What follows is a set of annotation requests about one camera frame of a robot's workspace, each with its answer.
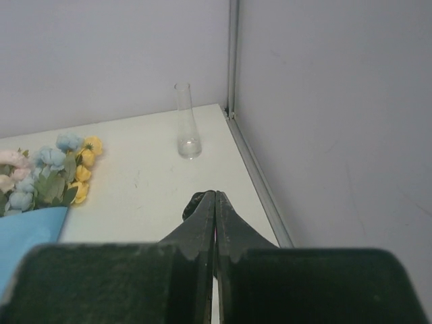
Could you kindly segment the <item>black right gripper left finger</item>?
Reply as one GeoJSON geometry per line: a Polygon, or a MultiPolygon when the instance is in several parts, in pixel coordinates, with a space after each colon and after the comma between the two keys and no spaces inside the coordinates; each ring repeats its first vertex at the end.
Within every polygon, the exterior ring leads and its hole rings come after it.
{"type": "Polygon", "coordinates": [[[45,244],[21,261],[2,323],[210,323],[216,193],[158,242],[45,244]]]}

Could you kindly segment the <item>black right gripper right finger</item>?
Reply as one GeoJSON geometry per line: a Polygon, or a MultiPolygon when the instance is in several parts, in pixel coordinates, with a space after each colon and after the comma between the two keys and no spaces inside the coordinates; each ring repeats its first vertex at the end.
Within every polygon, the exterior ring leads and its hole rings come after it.
{"type": "Polygon", "coordinates": [[[426,323],[408,274],[376,248],[280,248],[216,194],[222,323],[426,323]]]}

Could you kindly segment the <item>black ribbon gold lettering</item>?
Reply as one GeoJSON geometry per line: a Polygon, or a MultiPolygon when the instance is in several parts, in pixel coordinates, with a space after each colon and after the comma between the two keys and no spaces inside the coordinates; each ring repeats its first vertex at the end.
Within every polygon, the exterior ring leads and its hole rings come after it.
{"type": "Polygon", "coordinates": [[[206,192],[195,192],[182,213],[182,220],[185,221],[189,218],[193,212],[198,208],[201,200],[203,199],[206,192]]]}

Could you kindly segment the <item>blue flower bunch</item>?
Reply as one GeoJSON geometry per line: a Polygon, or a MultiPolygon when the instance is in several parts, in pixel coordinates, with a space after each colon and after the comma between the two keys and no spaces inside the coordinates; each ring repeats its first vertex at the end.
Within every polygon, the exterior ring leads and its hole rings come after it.
{"type": "Polygon", "coordinates": [[[9,196],[4,215],[14,215],[49,207],[69,207],[76,189],[68,189],[74,178],[75,153],[84,139],[75,134],[60,134],[55,147],[43,146],[30,154],[32,171],[9,196]]]}

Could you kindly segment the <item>yellow flower bunch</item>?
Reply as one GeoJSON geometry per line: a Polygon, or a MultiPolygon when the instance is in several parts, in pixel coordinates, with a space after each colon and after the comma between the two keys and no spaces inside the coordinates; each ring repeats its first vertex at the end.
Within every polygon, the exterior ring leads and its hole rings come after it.
{"type": "Polygon", "coordinates": [[[81,147],[75,153],[75,172],[74,178],[67,189],[75,188],[75,197],[72,204],[79,205],[86,200],[89,191],[89,180],[92,172],[91,168],[94,166],[96,158],[103,153],[103,143],[97,136],[90,136],[84,139],[81,147]]]}

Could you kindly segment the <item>blue wrapping paper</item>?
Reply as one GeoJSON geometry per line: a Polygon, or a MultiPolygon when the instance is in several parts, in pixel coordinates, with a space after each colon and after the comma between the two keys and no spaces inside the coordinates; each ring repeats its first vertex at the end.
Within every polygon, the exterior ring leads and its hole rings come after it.
{"type": "Polygon", "coordinates": [[[22,259],[36,246],[61,242],[67,207],[50,207],[1,218],[1,297],[14,280],[22,259]]]}

